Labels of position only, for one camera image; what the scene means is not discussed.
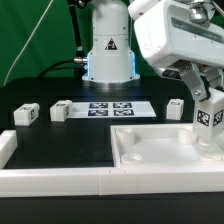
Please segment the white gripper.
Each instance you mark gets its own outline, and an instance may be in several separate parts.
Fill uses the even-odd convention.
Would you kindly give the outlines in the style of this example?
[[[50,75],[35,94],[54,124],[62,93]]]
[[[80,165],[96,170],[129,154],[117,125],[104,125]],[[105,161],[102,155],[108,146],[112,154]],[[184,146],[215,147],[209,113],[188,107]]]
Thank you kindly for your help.
[[[224,28],[211,22],[217,11],[214,0],[133,0],[128,7],[142,57],[161,76],[179,69],[194,101],[210,98],[202,73],[224,91]]]

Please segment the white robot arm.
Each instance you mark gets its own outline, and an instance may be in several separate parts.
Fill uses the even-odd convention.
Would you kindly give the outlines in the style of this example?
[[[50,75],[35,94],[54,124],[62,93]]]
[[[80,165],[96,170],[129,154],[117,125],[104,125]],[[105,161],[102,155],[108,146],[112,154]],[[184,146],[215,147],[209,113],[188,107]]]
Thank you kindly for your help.
[[[102,85],[136,80],[128,44],[128,21],[134,22],[140,52],[162,77],[183,81],[196,101],[224,89],[224,29],[210,19],[213,0],[90,0],[93,47],[83,79]]]

